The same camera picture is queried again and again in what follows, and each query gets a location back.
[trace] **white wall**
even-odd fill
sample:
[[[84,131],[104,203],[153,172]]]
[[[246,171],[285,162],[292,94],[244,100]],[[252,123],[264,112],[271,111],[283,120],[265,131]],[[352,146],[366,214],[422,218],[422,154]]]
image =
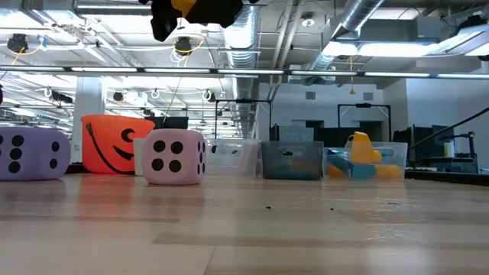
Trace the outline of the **white wall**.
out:
[[[406,106],[409,126],[450,126],[460,122],[479,111],[489,107],[489,81],[487,80],[439,80],[407,79]],[[396,82],[384,90],[386,104],[393,105],[393,128],[405,129],[404,104],[402,104],[403,84]],[[394,91],[399,94],[400,103],[394,107],[389,96]],[[459,126],[455,134],[475,132],[474,147],[478,154],[479,168],[489,168],[489,113]],[[455,141],[459,152],[469,152],[468,139],[458,138]]]
[[[266,97],[268,84],[261,84],[261,96]],[[272,125],[292,125],[293,121],[324,121],[325,128],[338,125],[338,104],[362,103],[363,92],[373,92],[371,104],[383,104],[383,93],[375,85],[355,85],[355,95],[351,95],[351,86],[310,86],[283,84],[274,100]],[[305,92],[316,92],[316,100],[306,100]],[[351,108],[342,116],[342,127],[357,127],[359,121],[384,121],[387,118],[376,108]]]

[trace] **silver duct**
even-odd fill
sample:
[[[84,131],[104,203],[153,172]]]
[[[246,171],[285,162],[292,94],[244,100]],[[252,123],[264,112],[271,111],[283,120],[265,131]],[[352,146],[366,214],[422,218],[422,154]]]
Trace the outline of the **silver duct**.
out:
[[[383,2],[384,0],[348,0],[345,5],[345,11],[339,15],[340,20],[338,24],[330,25],[328,26],[329,29],[325,30],[325,33],[328,34],[328,37],[325,37],[327,42],[332,38],[342,36],[348,32],[359,31]],[[307,69],[327,70],[335,58],[336,56],[320,53]],[[312,84],[323,84],[324,82],[324,79],[313,76],[305,78],[303,80],[303,85],[311,86]]]
[[[235,23],[224,30],[225,46],[235,50],[253,50],[257,46],[257,8],[244,6],[241,14]],[[250,69],[257,65],[256,53],[231,51],[228,52],[228,62],[231,68]],[[253,78],[235,77],[233,80],[233,93],[235,99],[251,99],[254,88]],[[248,137],[248,133],[253,127],[249,118],[249,108],[238,106],[238,114],[241,122],[243,138]]]

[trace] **fluorescent light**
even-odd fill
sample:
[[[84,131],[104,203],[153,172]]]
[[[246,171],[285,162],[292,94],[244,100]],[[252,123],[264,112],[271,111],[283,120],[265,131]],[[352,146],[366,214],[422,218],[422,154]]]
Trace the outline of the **fluorescent light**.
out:
[[[77,5],[78,9],[142,9],[148,10],[151,9],[149,5]]]
[[[481,32],[474,32],[471,34],[458,34],[452,38],[444,40],[436,46],[433,46],[433,49],[429,52],[429,54],[437,54],[437,53],[448,53],[451,49],[456,48],[457,46],[469,41],[470,39],[478,36]]]
[[[422,57],[433,51],[437,44],[368,43],[360,47],[358,55],[365,57]]]
[[[0,70],[8,70],[8,71],[50,71],[50,72],[56,72],[56,71],[64,71],[63,67],[56,67],[56,66],[0,66]]]
[[[136,73],[136,68],[106,68],[106,67],[73,67],[75,72],[109,72],[109,73]]]
[[[429,73],[365,73],[365,76],[427,78]]]
[[[354,44],[329,42],[329,44],[322,50],[322,54],[326,56],[355,56],[358,55],[358,49]]]
[[[146,73],[210,73],[209,69],[185,69],[185,68],[147,68]]]
[[[481,75],[475,73],[440,73],[440,79],[489,79],[489,74]]]
[[[229,74],[272,74],[272,75],[282,75],[283,70],[240,70],[240,69],[221,69],[218,73],[229,73]]]
[[[487,55],[489,55],[489,43],[482,45],[479,48],[477,48],[477,49],[473,50],[472,52],[467,53],[465,55],[476,56],[476,57],[487,56]]]
[[[338,71],[305,71],[305,70],[296,70],[291,72],[296,76],[356,76],[357,72],[338,72]]]

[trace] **black dot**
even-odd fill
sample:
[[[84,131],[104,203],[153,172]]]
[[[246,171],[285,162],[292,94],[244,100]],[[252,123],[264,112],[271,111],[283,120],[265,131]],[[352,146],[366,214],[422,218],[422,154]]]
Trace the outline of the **black dot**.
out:
[[[155,152],[157,153],[161,153],[165,150],[165,148],[167,147],[167,145],[165,144],[164,141],[157,141],[153,144],[153,149]]]
[[[24,137],[21,135],[16,135],[15,137],[12,138],[12,145],[16,147],[20,147],[24,144]]]
[[[178,173],[182,169],[182,164],[178,160],[172,160],[170,162],[170,171]]]
[[[22,150],[19,148],[14,148],[10,151],[10,158],[12,160],[18,160],[22,157]]]
[[[153,167],[153,170],[155,171],[161,171],[163,169],[163,165],[164,163],[162,159],[154,159],[151,163],[151,167]]]
[[[8,172],[10,173],[18,173],[21,170],[21,164],[17,161],[14,161],[8,165]]]
[[[54,169],[54,168],[58,167],[58,161],[56,159],[52,159],[49,162],[49,167],[51,167],[51,169]]]
[[[51,150],[53,150],[54,153],[56,153],[57,151],[59,151],[60,150],[60,143],[57,142],[57,141],[54,141],[51,144]]]
[[[181,142],[179,142],[179,141],[173,142],[173,144],[171,144],[171,151],[174,154],[180,154],[180,153],[182,153],[182,151],[183,151],[183,144]]]

